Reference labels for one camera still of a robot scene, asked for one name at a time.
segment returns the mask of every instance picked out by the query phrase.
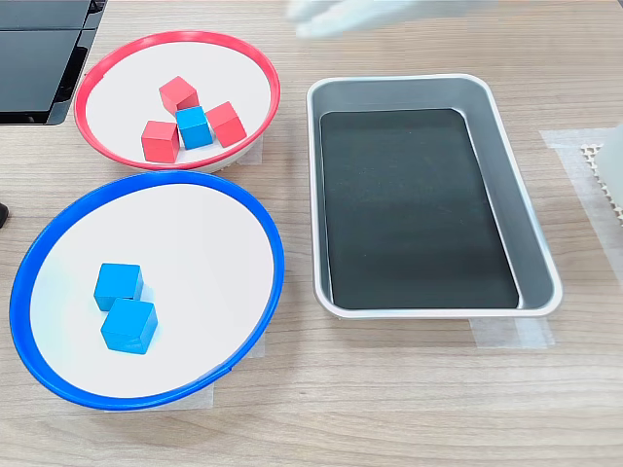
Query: red cube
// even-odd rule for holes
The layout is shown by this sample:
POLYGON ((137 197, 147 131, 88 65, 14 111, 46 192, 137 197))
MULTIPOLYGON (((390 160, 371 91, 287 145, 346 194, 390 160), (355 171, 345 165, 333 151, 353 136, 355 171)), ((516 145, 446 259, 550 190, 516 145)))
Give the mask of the red cube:
POLYGON ((160 88, 160 96, 166 110, 173 116, 178 110, 199 107, 197 90, 179 76, 160 88))
POLYGON ((147 122, 141 137, 145 160, 174 163, 179 153, 177 125, 168 122, 147 122))
POLYGON ((226 148, 246 138, 246 131, 231 102, 225 102, 205 113, 214 134, 226 148))

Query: wooden block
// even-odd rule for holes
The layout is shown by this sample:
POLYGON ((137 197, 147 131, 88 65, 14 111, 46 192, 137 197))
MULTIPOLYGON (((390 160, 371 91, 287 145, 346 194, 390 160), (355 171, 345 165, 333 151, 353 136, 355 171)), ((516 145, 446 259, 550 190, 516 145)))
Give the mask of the wooden block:
POLYGON ((199 106, 197 91, 179 76, 160 88, 160 96, 166 110, 173 116, 180 110, 199 106))
POLYGON ((212 144, 212 133, 210 133, 207 119, 201 107, 180 110, 175 114, 175 118, 186 149, 195 149, 212 144))
POLYGON ((177 125, 150 120, 141 137, 145 160, 149 162, 175 163, 179 153, 177 125))
POLYGON ((208 111, 205 116, 224 148, 246 138, 246 131, 231 102, 219 105, 208 111))
POLYGON ((104 263, 95 285, 95 301, 102 311, 112 308, 117 299, 139 300, 143 292, 140 266, 104 263))
POLYGON ((145 354, 157 327, 153 304, 117 299, 101 327, 101 335, 111 350, 145 354))

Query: black object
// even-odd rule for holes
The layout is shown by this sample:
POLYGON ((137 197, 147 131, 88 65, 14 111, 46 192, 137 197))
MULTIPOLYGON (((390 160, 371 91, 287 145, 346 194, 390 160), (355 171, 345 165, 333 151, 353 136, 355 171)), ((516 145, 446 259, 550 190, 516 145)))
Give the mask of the black object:
POLYGON ((320 131, 335 305, 517 307, 458 112, 329 113, 320 131))
POLYGON ((9 208, 0 202, 0 229, 9 218, 9 208))
POLYGON ((0 0, 0 124, 57 125, 105 0, 0 0))

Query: white glove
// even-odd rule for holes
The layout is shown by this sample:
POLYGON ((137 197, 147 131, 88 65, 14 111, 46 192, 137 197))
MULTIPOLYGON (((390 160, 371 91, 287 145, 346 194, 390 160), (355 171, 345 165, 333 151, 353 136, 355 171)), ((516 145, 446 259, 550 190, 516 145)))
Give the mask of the white glove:
POLYGON ((495 0, 290 0, 287 17, 304 39, 411 19, 456 17, 495 0))

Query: wood grain surface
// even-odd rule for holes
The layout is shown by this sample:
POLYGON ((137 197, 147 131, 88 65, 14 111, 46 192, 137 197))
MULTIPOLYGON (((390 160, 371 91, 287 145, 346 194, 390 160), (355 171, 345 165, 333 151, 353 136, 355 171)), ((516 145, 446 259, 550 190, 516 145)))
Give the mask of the wood grain surface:
POLYGON ((93 150, 73 116, 0 127, 0 465, 623 465, 623 295, 542 129, 623 120, 623 9, 502 2, 464 18, 302 42, 272 1, 111 2, 87 69, 171 29, 218 30, 262 49, 283 84, 264 163, 221 172, 258 197, 287 256, 266 357, 216 383, 214 408, 101 413, 50 393, 14 349, 19 262, 65 206, 133 173, 93 150), (339 321, 312 293, 305 93, 318 79, 443 72, 492 87, 565 288, 547 350, 478 348, 467 321, 339 321))

